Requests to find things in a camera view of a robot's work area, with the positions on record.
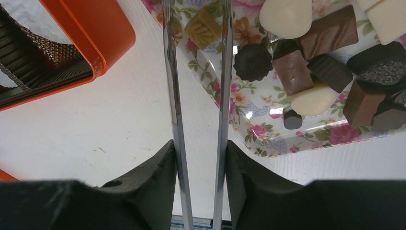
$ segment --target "floral tray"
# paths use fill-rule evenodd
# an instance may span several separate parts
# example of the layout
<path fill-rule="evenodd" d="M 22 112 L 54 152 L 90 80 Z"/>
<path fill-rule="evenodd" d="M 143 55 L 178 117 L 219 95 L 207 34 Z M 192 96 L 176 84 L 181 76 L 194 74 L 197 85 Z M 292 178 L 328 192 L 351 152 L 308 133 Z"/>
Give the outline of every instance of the floral tray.
<path fill-rule="evenodd" d="M 141 0 L 151 15 L 162 24 L 160 0 Z M 176 0 L 175 27 L 178 50 L 186 56 L 187 65 L 200 81 L 216 105 L 220 101 L 219 77 L 221 76 L 221 38 L 201 51 L 183 34 L 183 28 L 200 8 L 205 7 L 216 21 L 222 22 L 221 1 Z M 259 23 L 259 11 L 265 0 L 234 0 L 234 55 L 237 46 L 263 43 L 269 45 L 273 35 Z M 313 0 L 313 20 L 324 17 L 349 4 L 354 6 L 359 42 L 343 47 L 330 55 L 347 62 L 353 55 L 379 43 L 365 12 L 355 0 Z M 398 41 L 406 46 L 406 35 Z M 262 81 L 241 80 L 233 72 L 230 125 L 239 134 L 248 149 L 262 157 L 296 153 L 303 150 L 327 148 L 372 138 L 387 136 L 370 126 L 350 127 L 343 115 L 350 85 L 339 95 L 328 111 L 315 117 L 305 117 L 299 130 L 283 126 L 282 111 L 290 105 L 277 73 L 273 70 Z"/>

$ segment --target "chocolate bar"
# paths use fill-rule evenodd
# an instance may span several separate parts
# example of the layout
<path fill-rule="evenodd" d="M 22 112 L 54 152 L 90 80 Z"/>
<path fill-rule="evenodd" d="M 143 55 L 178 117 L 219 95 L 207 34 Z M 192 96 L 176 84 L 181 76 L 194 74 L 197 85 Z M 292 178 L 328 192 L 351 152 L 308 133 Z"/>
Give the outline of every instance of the chocolate bar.
<path fill-rule="evenodd" d="M 202 8 L 185 26 L 185 33 L 201 50 L 217 40 L 221 32 L 221 26 L 205 8 Z"/>
<path fill-rule="evenodd" d="M 288 96 L 313 88 L 310 70 L 297 47 L 275 52 L 272 65 Z"/>
<path fill-rule="evenodd" d="M 307 60 L 357 42 L 357 22 L 352 5 L 314 21 L 310 30 L 299 37 Z"/>
<path fill-rule="evenodd" d="M 405 0 L 381 0 L 366 12 L 382 45 L 387 45 L 406 33 Z"/>
<path fill-rule="evenodd" d="M 406 124 L 406 107 L 383 101 L 372 120 L 372 129 L 378 132 L 386 132 L 399 129 Z"/>
<path fill-rule="evenodd" d="M 327 54 L 312 59 L 307 67 L 318 79 L 338 93 L 352 81 L 351 70 Z"/>
<path fill-rule="evenodd" d="M 354 81 L 343 114 L 352 127 L 368 126 L 377 112 L 379 104 L 385 99 L 385 93 L 377 86 L 367 82 Z"/>

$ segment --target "white table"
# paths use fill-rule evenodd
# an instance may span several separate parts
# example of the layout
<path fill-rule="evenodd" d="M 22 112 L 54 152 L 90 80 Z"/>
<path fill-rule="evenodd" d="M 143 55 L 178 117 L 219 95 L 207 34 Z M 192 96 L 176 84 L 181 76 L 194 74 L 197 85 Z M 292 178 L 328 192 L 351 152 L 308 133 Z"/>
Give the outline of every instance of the white table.
<path fill-rule="evenodd" d="M 24 180 L 76 178 L 102 185 L 151 157 L 172 135 L 162 30 L 140 0 L 118 0 L 135 46 L 104 76 L 0 113 L 0 169 Z M 179 57 L 193 215 L 212 218 L 218 110 Z M 248 152 L 300 184 L 314 179 L 406 179 L 406 134 L 276 158 Z M 230 219 L 225 192 L 224 219 Z M 179 190 L 173 214 L 181 215 Z"/>

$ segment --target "metal rod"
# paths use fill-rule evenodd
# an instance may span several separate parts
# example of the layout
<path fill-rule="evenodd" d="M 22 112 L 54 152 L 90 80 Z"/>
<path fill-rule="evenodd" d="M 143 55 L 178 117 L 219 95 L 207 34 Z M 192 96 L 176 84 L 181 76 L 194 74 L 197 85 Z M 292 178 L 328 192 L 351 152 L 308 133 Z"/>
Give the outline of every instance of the metal rod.
<path fill-rule="evenodd" d="M 180 91 L 176 63 L 175 29 L 173 5 L 175 0 L 162 0 L 164 13 L 163 34 L 165 65 L 168 78 L 169 103 L 172 118 L 173 142 L 176 150 L 176 165 L 180 187 L 180 202 L 184 228 L 193 230 L 192 203 L 189 188 L 188 167 L 186 162 L 185 137 L 183 133 L 182 111 L 180 109 Z"/>
<path fill-rule="evenodd" d="M 221 230 L 223 212 L 224 174 L 230 117 L 231 69 L 233 65 L 233 4 L 223 0 L 223 52 L 221 69 L 221 97 L 218 124 L 216 184 L 214 194 L 213 229 Z"/>

